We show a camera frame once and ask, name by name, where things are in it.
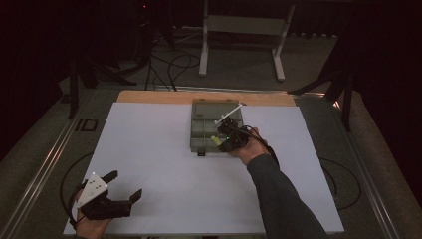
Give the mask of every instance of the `gray floor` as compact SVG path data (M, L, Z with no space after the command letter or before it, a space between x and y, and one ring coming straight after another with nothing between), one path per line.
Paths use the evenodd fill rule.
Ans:
M207 77L198 76L198 67L188 69L175 81L179 90L188 88L212 88L221 90L289 91L299 88L317 78L336 39L289 37L282 53L282 62L287 79L276 80L269 49L277 40L260 39L258 43L228 44L227 36L213 36ZM177 44L190 54L199 56L199 38L189 38ZM169 51L159 44L153 55L167 61L181 55ZM188 58L174 62L189 65ZM168 64L156 59L152 66L157 75L169 85ZM176 76L180 69L170 69ZM137 87L120 86L104 76L96 90L81 90L81 107L75 120L67 120L69 106L56 103L31 128L0 164L0 225L7 225L13 212L21 212L22 220L9 238L60 238L67 223L59 200L59 187L63 174L69 166L84 154L95 149L106 122L107 113L123 89L143 89L147 68L128 76ZM152 89L151 75L148 88ZM165 89L155 78L158 88ZM62 82L64 91L68 81ZM323 93L328 85L313 90ZM360 199L352 207L339 211L345 232L331 238L422 238L422 212L401 175L394 158L375 123L367 112L358 93L354 93L350 116L351 133L342 128L339 112L317 96L296 99L304 114L308 129L320 157L341 163L359 177L362 188ZM97 120L94 131L75 130L78 120ZM88 160L78 164L67 179L65 194L69 195L73 185L83 179ZM338 194L337 207L350 203L357 196L357 184L350 174L332 163L322 165L335 178ZM45 181L41 180L41 192L34 186L27 188L40 167L50 168ZM333 190L333 184L327 179ZM33 192L36 200L27 202L23 210L24 192Z

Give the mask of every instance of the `table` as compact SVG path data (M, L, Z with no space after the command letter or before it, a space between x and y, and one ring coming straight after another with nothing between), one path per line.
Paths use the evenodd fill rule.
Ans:
M283 70L282 61L280 60L280 53L282 52L283 46L285 44L294 11L295 5L292 4L289 7L289 11L285 19L209 15L208 0L204 0L203 40L202 53L199 64L199 75L202 77L207 75L209 31L265 34L280 36L279 45L277 48L272 50L272 54L277 73L277 80L283 82L286 77Z
M190 152L192 99L245 103L244 122L266 132L263 137L273 142L277 155L283 155L279 156L282 171L304 203L328 233L343 231L305 121L291 96L124 91L111 108L87 175L118 170L119 177L109 184L109 198L126 200L140 187L143 196L133 205L131 216L116 219L107 233L265 233L255 186L245 166L227 154L197 157ZM72 233L67 225L65 234Z

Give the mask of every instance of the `black cable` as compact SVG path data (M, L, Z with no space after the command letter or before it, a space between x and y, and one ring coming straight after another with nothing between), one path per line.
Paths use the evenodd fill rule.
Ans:
M195 68L195 67L199 66L199 57L194 56L194 55L192 55L192 54L189 54L189 53L188 53L188 52L186 52L186 51L181 51L181 50L179 50L179 51L180 51L180 52L183 52L184 54L183 54L183 55L180 55L180 56L177 56L177 57L175 57L175 58L173 58L170 62L168 62L168 61L166 61L166 60L163 60L163 59L161 59L161 58L159 58L159 57L154 56L154 55L152 55L152 54L151 54L151 57L152 57L152 58L155 58L155 59L157 59L157 60L159 60L159 61L161 61L161 62L164 62L164 63L167 63L167 64L168 64L168 67L167 67L167 75L168 75L168 77L169 77L171 87L173 88L173 91L175 91L175 92L177 92L177 88L176 88L176 86L174 85L174 81L175 81L175 80L176 80L176 79L177 79L177 78L178 78L178 77L179 77L182 73L186 72L186 71L187 71L187 69L189 69L189 68ZM178 59L180 59L180 58L183 58L183 57L189 57L189 63L188 63L186 66L180 66L180 65L174 64L174 62L175 62L176 60L178 60ZM196 64L191 65L192 58L195 58L195 59L197 60L197 63L196 63ZM181 71L180 73L178 73L178 74L176 75L176 77L175 77L175 78L172 78L171 73L170 73L171 67L182 68L182 71Z
M148 90L149 76L151 74L151 58L148 60L148 75L146 76L145 90Z
M170 89L168 88L167 84L165 84L165 82L159 77L157 71L155 71L155 69L152 67L152 64L150 66L150 69L152 70L152 72L154 72L155 76L165 85L165 87L170 91Z
M77 224L78 224L80 221L82 221L82 219L84 219L84 218L85 218L85 215L84 215L84 216L82 216L80 219L78 219Z
M280 163L279 163L279 159L276 156L276 153L274 152L273 148L271 146L269 146L264 139L258 134L258 132L251 126L245 125L245 127L250 128L251 130L253 130L257 136L259 137L259 142L267 149L267 151L270 153L270 156L273 158L274 162L276 163L276 165L280 168Z
M334 180L334 177L331 175L331 173L329 173L329 171L321 165L322 171L325 172L325 174L329 177L329 179L331 180L331 183L334 187L334 196L337 197L337 193L338 193L338 188L337 188L337 183Z
M360 187L360 183L359 183L359 180L357 179L356 175L354 175L354 173L350 169L348 169L347 167L343 166L342 164L340 164L338 162L335 162L335 161L332 161L332 160L329 160L329 159L326 159L326 158L323 158L323 157L318 157L318 158L319 158L319 160L327 161L327 162L330 162L330 163L335 164L337 166L340 166L341 168L346 170L353 177L353 179L356 181L356 185L357 185L357 189L358 189L358 193L357 193L356 198L351 203L349 203L348 205L337 208L337 211L347 209L347 208L353 206L354 204L356 204L357 201L360 199L360 196L361 196L361 187Z
M77 186L76 187L76 189L74 190L74 192L72 193L72 195L71 195L71 197L70 197L70 199L69 199L69 202L68 202L68 204L66 204L65 203L65 199L64 199L64 197L63 197L63 188L64 188L64 185L65 185L65 181L66 181L66 177L68 176L68 174L71 172L71 170L79 163L79 162L81 162L82 160L84 160L85 158L87 158L87 157L89 157L89 156L91 156L91 155L93 155L94 154L94 152L90 152L90 153L87 153L87 154L85 154L84 156L82 156L81 158L79 158L78 160L76 160L74 163L72 163L72 165L68 168L68 170L65 172L65 174L64 174L64 176L63 176L63 178L62 178L62 181L61 181L61 183L60 183L60 200L61 200L61 203L62 203L62 206L63 206L63 208L65 209L65 212L66 212L66 214L68 214L68 216L69 216L69 219L70 219L70 222L71 222L71 225L75 228L76 227L76 224L77 224L77 221L74 219L74 216L72 215L72 206L73 206L73 203L75 202L75 200L74 200L74 198L75 198L75 196L76 196L76 194L78 193L78 191L81 189L81 187L82 187L82 184L80 184L79 186Z

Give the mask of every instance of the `metal stand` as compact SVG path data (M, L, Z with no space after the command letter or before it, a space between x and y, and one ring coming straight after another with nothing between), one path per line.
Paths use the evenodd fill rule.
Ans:
M203 40L199 75L201 77L205 77L207 75L209 51L208 31L264 34L280 36L279 45L276 49L272 50L272 54L277 73L277 80L283 82L286 77L282 61L280 60L280 53L282 52L283 45L285 44L294 11L295 5L291 5L286 19L208 15L208 0L204 0Z
M94 59L84 54L78 54L70 51L70 95L69 102L71 105L68 119L72 119L79 107L79 94L78 94L78 76L83 75L82 80L84 85L88 88L95 88L97 80L94 77L92 68L97 69L99 72L111 77L116 82L125 86L136 86L136 83L130 82L114 72L99 64Z
M341 121L347 131L350 131L349 117L351 95L353 90L353 76L349 71L335 71L323 78L318 78L316 81L301 87L294 91L289 91L288 94L302 95L309 90L318 87L324 83L331 82L328 90L324 94L324 98L329 102L335 102L344 92L343 95L343 108L341 111Z

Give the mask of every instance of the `dark background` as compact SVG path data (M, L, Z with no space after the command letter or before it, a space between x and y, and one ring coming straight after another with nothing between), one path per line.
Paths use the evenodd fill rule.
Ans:
M111 0L0 2L0 158L62 96L58 82L69 74L64 36L71 34L76 43L82 43L82 51L102 64L130 58L136 37L130 15L132 2L119 2L120 8L115 8ZM227 1L211 2L210 11L226 11ZM109 5L116 12L110 12ZM267 5L271 6L272 1L262 2L259 8L255 3L245 3L236 8L236 13L271 17L284 11L270 7L271 11L266 12ZM202 25L201 1L180 0L170 6L176 27ZM340 36L321 75L344 67L352 71L354 89L362 94L420 204L421 12L418 1L410 0L355 4L311 1L298 4L290 28L290 34L305 33L308 37ZM130 31L116 32L124 28Z

